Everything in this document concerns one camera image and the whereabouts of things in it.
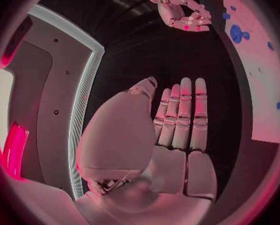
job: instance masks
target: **white panel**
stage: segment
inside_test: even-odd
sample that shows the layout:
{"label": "white panel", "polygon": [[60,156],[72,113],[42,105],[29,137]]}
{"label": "white panel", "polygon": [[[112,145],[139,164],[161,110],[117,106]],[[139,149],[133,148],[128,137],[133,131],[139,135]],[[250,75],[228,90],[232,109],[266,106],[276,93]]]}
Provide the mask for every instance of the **white panel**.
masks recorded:
{"label": "white panel", "polygon": [[242,38],[234,46],[244,65],[252,96],[252,139],[280,143],[280,60],[268,47],[269,34],[257,17],[240,0],[224,0],[231,19],[226,20],[225,32],[232,41],[230,30],[238,25],[242,32],[250,33],[250,40]]}
{"label": "white panel", "polygon": [[9,100],[13,86],[13,75],[0,69],[0,149],[3,151],[8,133]]}

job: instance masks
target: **red light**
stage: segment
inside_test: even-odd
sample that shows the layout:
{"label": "red light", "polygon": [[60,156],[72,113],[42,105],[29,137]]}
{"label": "red light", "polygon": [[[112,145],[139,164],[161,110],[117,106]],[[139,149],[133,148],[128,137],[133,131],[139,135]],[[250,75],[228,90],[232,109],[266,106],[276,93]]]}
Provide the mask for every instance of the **red light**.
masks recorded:
{"label": "red light", "polygon": [[2,155],[10,175],[14,178],[20,177],[23,150],[28,133],[24,128],[13,122],[5,141]]}

